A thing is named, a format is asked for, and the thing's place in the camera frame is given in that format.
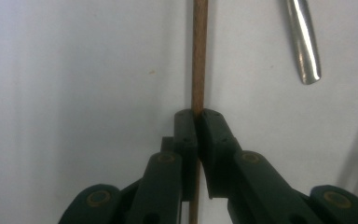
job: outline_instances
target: dark green plastic part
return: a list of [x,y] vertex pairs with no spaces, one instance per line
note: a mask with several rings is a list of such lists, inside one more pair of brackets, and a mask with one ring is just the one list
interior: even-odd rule
[[59,224],[111,224],[119,203],[117,188],[94,185],[75,197]]
[[182,159],[153,155],[135,194],[126,224],[178,224],[182,202]]
[[241,197],[257,223],[322,223],[262,155],[241,151],[234,161]]
[[326,223],[358,223],[358,197],[334,186],[312,189],[310,201]]

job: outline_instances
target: metal pin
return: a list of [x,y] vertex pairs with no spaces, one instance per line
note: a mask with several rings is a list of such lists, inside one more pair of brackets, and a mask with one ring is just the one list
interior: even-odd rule
[[321,66],[316,47],[315,34],[306,0],[286,0],[292,27],[296,60],[301,80],[312,84],[321,79]]

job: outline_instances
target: black clamp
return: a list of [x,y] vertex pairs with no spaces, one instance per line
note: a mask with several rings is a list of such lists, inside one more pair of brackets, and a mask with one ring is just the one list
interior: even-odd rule
[[358,223],[358,198],[333,186],[310,196],[292,189],[262,155],[241,149],[220,113],[175,114],[174,137],[163,137],[142,179],[123,190],[95,185],[80,192],[60,224],[178,224],[181,203],[194,198],[197,158],[210,198],[228,198],[235,224]]

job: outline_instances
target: white wall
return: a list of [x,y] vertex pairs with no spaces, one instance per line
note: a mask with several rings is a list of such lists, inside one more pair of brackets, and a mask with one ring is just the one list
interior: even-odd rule
[[[206,107],[293,188],[358,194],[358,1],[309,1],[310,86],[283,2],[210,2]],[[190,0],[0,0],[0,224],[57,223],[82,189],[142,176],[190,105],[191,24]],[[200,222],[231,223],[202,183]]]

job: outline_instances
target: wooden dowel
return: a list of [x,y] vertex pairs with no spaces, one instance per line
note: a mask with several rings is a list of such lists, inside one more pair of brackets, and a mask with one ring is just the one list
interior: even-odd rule
[[[194,0],[191,108],[196,120],[202,113],[204,101],[207,21],[208,0]],[[198,224],[199,221],[200,161],[197,161],[196,177],[196,193],[189,207],[189,224]]]

